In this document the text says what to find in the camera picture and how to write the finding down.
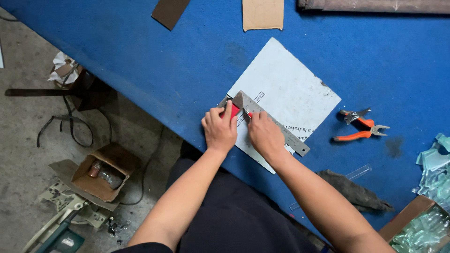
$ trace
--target metal ruler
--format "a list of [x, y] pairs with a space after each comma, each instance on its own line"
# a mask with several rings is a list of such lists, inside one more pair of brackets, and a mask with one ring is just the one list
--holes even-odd
[[[255, 101], [253, 101], [253, 99], [243, 93], [242, 90], [239, 91], [236, 96], [234, 96], [232, 101], [236, 107], [238, 107], [239, 109], [243, 109], [246, 113], [265, 111], [260, 105], [258, 105], [258, 103], [256, 103]], [[268, 114], [268, 116], [281, 129], [281, 132], [284, 135], [284, 142], [286, 142], [286, 144], [288, 144], [293, 150], [295, 150], [295, 152], [303, 157], [308, 151], [310, 151], [310, 148], [301, 140], [299, 140], [287, 128], [285, 128], [284, 125], [275, 120], [275, 118], [271, 115]]]

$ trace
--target orange-handled pliers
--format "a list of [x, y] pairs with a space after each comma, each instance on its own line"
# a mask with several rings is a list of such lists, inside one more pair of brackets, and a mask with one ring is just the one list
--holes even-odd
[[[339, 113], [348, 115], [351, 112], [341, 110]], [[387, 136], [386, 134], [378, 132], [378, 130], [390, 128], [388, 126], [375, 125], [375, 122], [373, 120], [365, 119], [362, 116], [359, 116], [356, 120], [361, 122], [363, 125], [370, 127], [370, 131], [360, 131], [360, 132], [357, 132], [357, 133], [349, 135], [349, 136], [337, 136], [337, 137], [334, 137], [333, 140], [335, 140], [335, 141], [351, 141], [351, 140], [356, 140], [359, 138], [369, 138], [372, 135]]]

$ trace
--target blue felt surface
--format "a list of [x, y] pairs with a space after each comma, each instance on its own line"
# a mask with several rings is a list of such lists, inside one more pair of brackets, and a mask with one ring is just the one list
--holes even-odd
[[[395, 213], [364, 215], [377, 230], [415, 197], [411, 189], [421, 177], [418, 153], [430, 147], [437, 133], [450, 135], [449, 18], [299, 15], [295, 1], [285, 0], [283, 31], [244, 33], [240, 1], [192, 0], [169, 31], [151, 18], [156, 3], [0, 0], [3, 8], [200, 150], [206, 147], [200, 125], [204, 112], [220, 102], [273, 36], [342, 98], [306, 141], [311, 151], [299, 160], [313, 171], [342, 174], [370, 163], [373, 170], [356, 183], [396, 208]], [[331, 144], [332, 136], [357, 131], [338, 121], [336, 113], [366, 107], [372, 108], [367, 118], [391, 127], [389, 136]], [[223, 166], [290, 213], [295, 199], [277, 175], [236, 147]], [[301, 209], [293, 215], [318, 233]]]

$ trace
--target brown board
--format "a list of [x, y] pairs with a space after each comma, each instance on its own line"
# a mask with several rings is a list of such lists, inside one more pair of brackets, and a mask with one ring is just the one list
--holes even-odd
[[172, 31], [189, 2], [190, 0], [160, 0], [153, 10], [152, 17]]

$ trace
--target gray cloth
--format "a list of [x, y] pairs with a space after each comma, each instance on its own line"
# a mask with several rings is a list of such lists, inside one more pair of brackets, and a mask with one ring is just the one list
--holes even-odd
[[394, 211], [394, 208], [388, 202], [379, 199], [374, 192], [353, 183], [342, 174], [326, 170], [317, 172], [317, 175], [331, 184], [360, 212]]

